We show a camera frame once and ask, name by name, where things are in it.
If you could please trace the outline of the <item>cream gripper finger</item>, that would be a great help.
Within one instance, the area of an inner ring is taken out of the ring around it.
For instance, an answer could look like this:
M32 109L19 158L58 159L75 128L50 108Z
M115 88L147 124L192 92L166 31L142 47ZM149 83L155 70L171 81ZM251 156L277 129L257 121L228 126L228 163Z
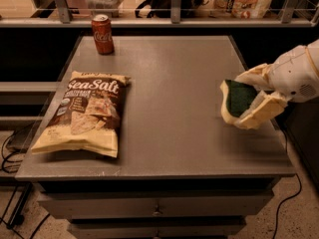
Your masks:
M244 83L254 87L257 91L270 91L272 89L269 83L268 73L271 66L264 63L245 71L235 78L236 82Z
M261 91L234 125L241 129L258 129L264 122L283 113L287 104L287 99L280 93Z

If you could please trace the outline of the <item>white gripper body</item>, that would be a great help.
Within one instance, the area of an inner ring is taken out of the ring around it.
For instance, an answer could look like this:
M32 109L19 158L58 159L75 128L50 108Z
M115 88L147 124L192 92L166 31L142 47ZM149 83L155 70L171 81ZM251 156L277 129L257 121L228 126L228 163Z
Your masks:
M297 46L279 56L268 73L271 87L290 102L319 97L319 44Z

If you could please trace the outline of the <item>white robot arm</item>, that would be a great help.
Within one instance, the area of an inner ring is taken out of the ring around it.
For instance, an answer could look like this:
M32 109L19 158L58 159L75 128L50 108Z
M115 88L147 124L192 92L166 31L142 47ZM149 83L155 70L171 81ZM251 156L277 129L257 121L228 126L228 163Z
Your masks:
M280 115L289 102L305 103L319 96L319 40L299 45L272 64L258 65L235 80L254 87L258 94L234 124L244 129L259 128Z

